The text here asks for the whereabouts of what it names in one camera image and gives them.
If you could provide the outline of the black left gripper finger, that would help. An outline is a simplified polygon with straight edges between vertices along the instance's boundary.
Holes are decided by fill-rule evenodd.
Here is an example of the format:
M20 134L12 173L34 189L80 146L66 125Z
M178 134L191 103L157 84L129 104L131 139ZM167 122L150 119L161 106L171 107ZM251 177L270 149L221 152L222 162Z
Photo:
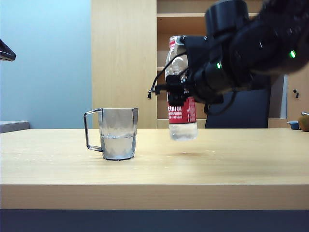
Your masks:
M9 46L0 40L0 59L4 61L15 61L16 54Z

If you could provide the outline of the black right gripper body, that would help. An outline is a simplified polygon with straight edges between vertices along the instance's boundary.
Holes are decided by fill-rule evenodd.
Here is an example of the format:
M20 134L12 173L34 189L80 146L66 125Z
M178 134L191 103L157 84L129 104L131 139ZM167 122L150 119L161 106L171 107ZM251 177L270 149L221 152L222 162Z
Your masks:
M184 37L188 75L220 75L221 43L207 36Z

